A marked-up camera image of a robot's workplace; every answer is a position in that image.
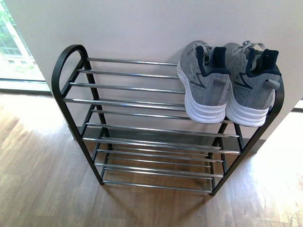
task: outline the shoe rack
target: shoe rack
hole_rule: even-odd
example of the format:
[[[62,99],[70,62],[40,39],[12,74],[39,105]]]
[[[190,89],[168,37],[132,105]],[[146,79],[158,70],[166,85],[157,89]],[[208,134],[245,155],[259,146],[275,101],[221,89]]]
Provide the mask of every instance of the shoe rack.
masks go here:
[[[80,54],[80,61],[74,66],[75,68],[69,77],[63,79],[60,77],[62,69],[73,53]],[[92,65],[100,62],[116,64],[117,70],[92,69]],[[184,95],[184,91],[96,83],[96,81],[102,81],[102,77],[105,75],[116,78],[111,80],[114,82],[131,77],[139,77],[141,80],[148,81],[149,84],[151,80],[161,80],[163,84],[178,80],[176,70],[175,75],[130,73],[121,71],[123,65],[148,65],[149,67],[161,66],[162,68],[176,68],[177,66],[162,62],[89,58],[82,45],[71,45],[59,56],[53,70],[53,95],[74,138],[101,185],[121,184],[122,187],[142,186],[215,195],[273,122],[283,105],[284,86],[281,77],[280,89],[275,93],[274,105],[267,114],[265,124],[256,128],[248,142],[244,142],[241,127],[227,118],[220,124],[208,125],[208,127],[216,126],[217,133],[140,127],[138,124],[147,119],[164,120],[171,122],[171,124],[176,121],[174,125],[178,125],[180,121],[191,120],[186,116],[184,103],[159,102],[159,99],[155,101],[131,100],[129,96],[125,100],[124,97],[108,99],[103,98],[103,92],[123,90],[124,92],[163,93],[181,96]],[[85,78],[87,82],[79,82],[77,79],[79,77],[82,80]],[[89,93],[92,98],[73,97],[77,92],[71,91],[79,88],[81,88],[81,92],[86,89],[84,92]],[[71,105],[77,106],[78,109],[84,108],[87,113],[83,117],[84,120],[80,127],[76,126],[77,113],[75,114],[71,110]],[[121,117],[124,117],[127,123],[137,122],[137,124],[129,126],[128,124],[115,123],[115,119],[118,121]],[[93,118],[98,119],[99,122],[92,121]],[[234,134],[224,133],[229,124],[234,128]],[[238,149],[225,149],[225,142],[229,140]]]

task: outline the gray sneaker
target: gray sneaker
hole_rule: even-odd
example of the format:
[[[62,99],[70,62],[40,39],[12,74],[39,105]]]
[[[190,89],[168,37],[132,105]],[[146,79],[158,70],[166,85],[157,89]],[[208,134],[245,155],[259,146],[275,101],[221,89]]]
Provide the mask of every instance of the gray sneaker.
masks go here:
[[[264,51],[255,50],[255,45]],[[250,41],[243,46],[229,43],[225,47],[226,66],[231,71],[226,116],[235,123],[259,127],[265,122],[274,90],[280,87],[281,73],[276,66],[279,52]]]
[[[200,123],[219,123],[225,118],[230,72],[225,67],[225,47],[210,47],[203,41],[190,43],[177,66],[185,87],[185,109]]]

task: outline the black metal frame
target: black metal frame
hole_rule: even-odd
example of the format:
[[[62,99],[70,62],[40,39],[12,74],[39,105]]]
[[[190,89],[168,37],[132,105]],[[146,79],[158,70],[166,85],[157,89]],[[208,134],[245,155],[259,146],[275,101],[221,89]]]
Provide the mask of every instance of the black metal frame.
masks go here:
[[[70,75],[69,79],[65,83],[62,90],[60,90],[59,87],[59,81],[60,81],[60,75],[61,71],[63,69],[63,66],[66,62],[66,60],[69,58],[69,56],[74,53],[78,52],[81,56],[80,61],[76,65],[75,69],[73,70],[72,74]],[[66,122],[68,123],[68,126],[70,130],[72,131],[75,139],[77,140],[78,144],[80,145],[83,154],[85,155],[91,169],[93,170],[93,173],[95,174],[97,180],[100,184],[103,183],[118,183],[118,184],[126,184],[126,185],[134,185],[134,186],[145,186],[145,187],[157,187],[157,188],[166,188],[166,189],[177,189],[177,190],[187,190],[187,191],[194,191],[194,192],[206,192],[211,195],[215,195],[218,190],[223,186],[225,181],[230,177],[230,175],[233,173],[233,171],[237,168],[237,166],[240,164],[240,162],[245,158],[245,156],[248,154],[248,152],[252,149],[252,147],[255,145],[255,143],[260,139],[262,134],[266,131],[266,129],[271,125],[273,120],[276,118],[276,116],[279,114],[283,101],[284,101],[284,85],[282,77],[280,78],[280,89],[276,91],[276,97],[275,97],[275,103],[272,109],[267,114],[266,122],[263,126],[259,127],[254,135],[250,138],[250,140],[247,142],[247,144],[244,144],[243,137],[241,134],[241,129],[238,124],[234,123],[234,128],[236,131],[236,135],[225,135],[224,131],[229,123],[232,123],[227,118],[222,122],[221,127],[218,131],[218,133],[200,133],[200,135],[206,135],[206,136],[212,136],[215,137],[213,144],[211,147],[209,146],[199,146],[199,145],[190,145],[190,144],[177,144],[177,143],[165,143],[165,142],[151,142],[151,141],[141,141],[141,140],[124,140],[119,138],[111,138],[109,134],[109,128],[110,127],[116,127],[121,128],[121,126],[111,126],[107,125],[105,114],[121,114],[121,115],[133,115],[133,116],[146,116],[146,117],[161,117],[161,118],[168,118],[168,119],[182,119],[182,120],[189,120],[187,117],[178,117],[178,116],[167,116],[167,115],[153,115],[153,114],[141,114],[141,113],[116,113],[116,112],[109,112],[104,111],[102,109],[102,105],[117,105],[117,106],[126,106],[126,107],[140,107],[140,105],[156,105],[151,106],[151,109],[164,109],[164,110],[173,110],[173,111],[184,111],[185,109],[182,107],[182,105],[173,105],[173,104],[167,104],[167,106],[163,105],[162,103],[147,103],[147,102],[139,102],[139,101],[133,101],[129,102],[127,104],[121,103],[117,100],[103,100],[99,97],[97,88],[102,88],[101,85],[96,85],[94,80],[94,74],[108,74],[108,75],[121,75],[121,76],[137,76],[137,77],[156,77],[156,78],[165,78],[165,79],[177,79],[176,76],[162,76],[162,75],[145,75],[145,74],[131,74],[131,73],[112,73],[112,72],[102,72],[102,71],[96,71],[91,69],[90,61],[102,61],[102,62],[118,62],[118,63],[132,63],[132,64],[152,64],[152,65],[161,65],[161,66],[176,66],[176,64],[170,64],[170,63],[159,63],[159,62],[146,62],[146,61],[124,61],[124,60],[109,60],[109,59],[93,59],[89,58],[88,54],[85,50],[85,48],[82,45],[71,45],[67,47],[62,54],[59,56],[59,59],[54,67],[53,70],[53,76],[52,76],[52,90],[53,95],[66,119]],[[86,73],[88,84],[78,84],[75,83],[76,78],[80,73]],[[93,95],[93,100],[75,100],[75,99],[67,99],[66,96],[69,93],[72,86],[80,86],[80,87],[89,87],[91,90],[91,93]],[[130,90],[140,90],[140,88],[125,88],[125,87],[107,87],[108,89],[130,89]],[[182,94],[180,91],[164,91],[169,93],[177,93]],[[90,104],[88,113],[86,115],[85,121],[83,122],[80,130],[78,130],[74,119],[71,115],[71,112],[66,105],[67,102],[72,103],[87,103]],[[89,120],[93,113],[97,113],[100,119],[101,124],[91,124],[89,123]],[[87,127],[97,127],[100,128],[100,135],[98,139],[90,139],[90,138],[84,138],[84,133]],[[138,128],[132,128],[132,127],[122,127],[122,129],[129,129],[129,130],[153,130],[155,129],[138,129]],[[165,132],[170,133],[185,133],[184,131],[172,131],[172,130],[164,130]],[[188,132],[187,134],[193,134],[196,135],[196,132]],[[238,140],[238,145],[240,150],[239,151],[226,151],[223,148],[223,140],[222,137],[236,137]],[[93,155],[91,156],[86,144],[84,141],[94,141],[96,143],[95,150]],[[99,146],[101,143],[106,143],[108,146],[107,150],[101,150],[99,149]],[[127,159],[127,158],[118,158],[118,157],[111,157],[110,154],[130,154],[128,151],[114,151],[112,143],[115,144],[140,144],[141,146],[147,146],[147,147],[162,147],[162,148],[174,148],[176,150],[178,149],[186,149],[189,151],[200,151],[207,154],[202,153],[195,153],[196,155],[200,155],[204,158],[191,158],[191,156],[183,158],[183,160],[197,160],[197,161],[208,161],[210,169],[210,173],[196,173],[196,172],[182,172],[182,171],[170,171],[170,170],[163,170],[163,169],[148,169],[148,168],[138,168],[138,167],[132,167],[132,166],[119,166],[119,165],[110,165],[108,164],[109,159],[125,159],[125,160],[131,160],[131,161],[141,161],[144,162],[144,160],[138,160],[138,159]],[[169,153],[172,154],[182,154],[178,152],[173,151],[158,151],[158,150],[149,150],[149,149],[141,149],[141,148],[134,148],[133,150],[143,150],[145,151],[153,151],[153,152],[162,152],[165,155],[155,155],[155,154],[148,154],[148,153],[142,153],[139,154],[141,156],[149,156],[149,157],[168,157],[172,159],[181,159],[178,156],[173,155],[166,155]],[[104,163],[95,163],[96,156],[98,152],[104,152],[106,153]],[[220,160],[214,160],[213,154],[220,154],[221,159]],[[238,155],[235,159],[235,161],[231,164],[231,166],[228,168],[225,160],[225,155]],[[159,162],[159,161],[150,161],[155,163],[167,163],[167,164],[174,164],[171,162]],[[214,163],[219,162],[222,164],[222,170],[223,175],[217,175],[214,173]],[[103,166],[101,173],[97,170],[96,166]],[[188,188],[176,188],[176,187],[167,187],[167,186],[158,186],[158,185],[145,185],[145,184],[138,184],[138,183],[125,183],[125,182],[113,182],[109,180],[104,180],[104,173],[106,170],[114,170],[114,171],[120,171],[120,172],[131,172],[131,173],[143,173],[143,174],[155,174],[155,175],[164,175],[164,176],[178,176],[178,177],[188,177],[188,178],[199,178],[199,179],[207,179],[211,180],[212,190],[199,190],[199,189],[188,189]],[[220,177],[221,180],[218,184],[215,183],[215,178]]]

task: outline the greenery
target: greenery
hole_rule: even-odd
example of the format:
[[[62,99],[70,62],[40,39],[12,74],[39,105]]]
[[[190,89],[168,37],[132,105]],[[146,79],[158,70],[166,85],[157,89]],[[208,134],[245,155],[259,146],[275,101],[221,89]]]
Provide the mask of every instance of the greenery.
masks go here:
[[[4,8],[4,11],[3,10],[0,11],[0,26],[5,25],[5,23],[7,23],[7,22],[10,22],[12,25],[14,25],[15,21],[14,21],[13,17],[11,16],[11,14],[9,13],[8,8],[4,4],[4,1],[0,0],[0,4]],[[9,40],[10,38],[11,38],[10,35],[3,33],[3,32],[0,33],[0,39],[2,41],[5,42],[5,41]]]
[[[30,70],[34,69],[34,65],[17,65],[16,67],[14,67],[14,70],[16,72],[29,72]]]

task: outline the shoelace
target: shoelace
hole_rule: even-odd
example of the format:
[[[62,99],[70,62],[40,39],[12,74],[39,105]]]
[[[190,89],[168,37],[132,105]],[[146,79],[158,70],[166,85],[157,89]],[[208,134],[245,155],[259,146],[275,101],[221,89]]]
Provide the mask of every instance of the shoelace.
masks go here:
[[[190,49],[190,51],[187,53],[189,54],[192,51],[195,51],[198,46],[201,46],[203,48],[203,66],[209,64],[209,62],[212,59],[214,47],[209,46],[206,42],[194,44],[193,48]]]
[[[261,47],[263,50],[265,50],[265,45],[262,44],[262,43],[252,43],[251,41],[247,40],[247,41],[244,41],[242,43],[242,46],[236,48],[234,50],[234,52],[232,53],[233,56],[237,55],[238,53],[242,52],[244,53],[248,48],[253,48],[254,46],[258,45],[259,47]],[[251,66],[251,69],[250,71],[253,71],[256,66],[257,66],[257,60],[261,58],[261,54],[257,54],[255,57],[254,57],[254,60],[252,61],[252,66]]]

